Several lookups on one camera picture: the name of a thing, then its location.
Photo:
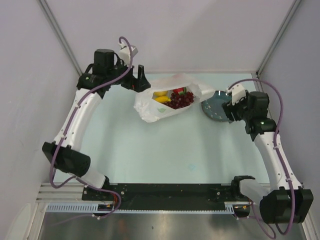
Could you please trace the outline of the blue ceramic plate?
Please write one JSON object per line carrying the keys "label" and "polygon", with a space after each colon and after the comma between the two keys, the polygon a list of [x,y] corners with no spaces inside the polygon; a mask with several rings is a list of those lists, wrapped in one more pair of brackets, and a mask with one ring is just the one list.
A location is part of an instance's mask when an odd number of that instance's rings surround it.
{"label": "blue ceramic plate", "polygon": [[204,114],[211,120],[217,122],[228,122],[222,105],[228,103],[232,97],[228,95],[225,91],[216,90],[211,98],[201,102],[201,108]]}

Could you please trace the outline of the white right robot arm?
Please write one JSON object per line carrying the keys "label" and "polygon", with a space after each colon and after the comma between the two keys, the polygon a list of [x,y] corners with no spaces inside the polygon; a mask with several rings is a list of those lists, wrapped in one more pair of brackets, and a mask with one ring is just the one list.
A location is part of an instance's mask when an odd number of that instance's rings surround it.
{"label": "white right robot arm", "polygon": [[269,96],[264,92],[230,91],[231,101],[222,104],[230,122],[244,121],[245,131],[260,152],[270,189],[261,186],[254,177],[235,177],[231,196],[242,201],[245,197],[256,203],[260,216],[267,224],[302,223],[312,205],[311,190],[304,189],[295,177],[276,134],[276,122],[268,118]]}

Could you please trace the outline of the white plastic bag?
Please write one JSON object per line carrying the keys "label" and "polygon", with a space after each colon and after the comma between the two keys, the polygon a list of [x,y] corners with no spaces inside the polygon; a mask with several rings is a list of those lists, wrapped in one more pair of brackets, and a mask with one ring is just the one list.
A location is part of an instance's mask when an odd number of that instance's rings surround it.
{"label": "white plastic bag", "polygon": [[[170,98],[174,89],[186,87],[187,92],[194,95],[194,102],[184,108],[173,109],[155,101],[154,92],[167,91]],[[169,77],[162,77],[151,81],[151,87],[137,93],[135,96],[134,109],[138,112],[142,120],[153,123],[163,118],[181,114],[196,103],[203,102],[211,98],[215,89],[185,73],[175,74]]]}

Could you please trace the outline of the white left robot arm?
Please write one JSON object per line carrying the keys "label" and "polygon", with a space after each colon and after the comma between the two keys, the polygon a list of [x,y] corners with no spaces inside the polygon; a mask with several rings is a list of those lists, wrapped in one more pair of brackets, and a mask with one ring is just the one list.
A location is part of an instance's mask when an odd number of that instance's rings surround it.
{"label": "white left robot arm", "polygon": [[70,174],[85,185],[93,188],[100,200],[110,196],[109,179],[91,164],[91,158],[80,152],[87,126],[97,106],[113,85],[140,93],[150,88],[144,66],[138,66],[134,76],[132,61],[138,53],[135,46],[123,46],[119,53],[111,49],[97,49],[94,61],[79,77],[75,98],[68,116],[52,142],[45,142],[42,151],[50,162],[50,180],[55,170]]}

